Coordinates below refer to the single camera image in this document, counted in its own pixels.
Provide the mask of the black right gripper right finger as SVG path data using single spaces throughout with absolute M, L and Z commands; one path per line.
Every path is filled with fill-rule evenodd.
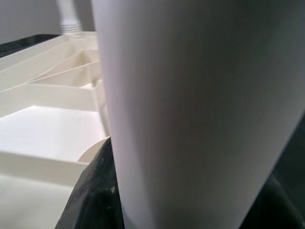
M 242 222 L 243 229 L 303 229 L 305 218 L 271 175 Z

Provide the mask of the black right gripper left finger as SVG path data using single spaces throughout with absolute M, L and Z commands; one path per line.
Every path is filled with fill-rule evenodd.
M 55 228 L 124 228 L 111 139 L 81 173 Z

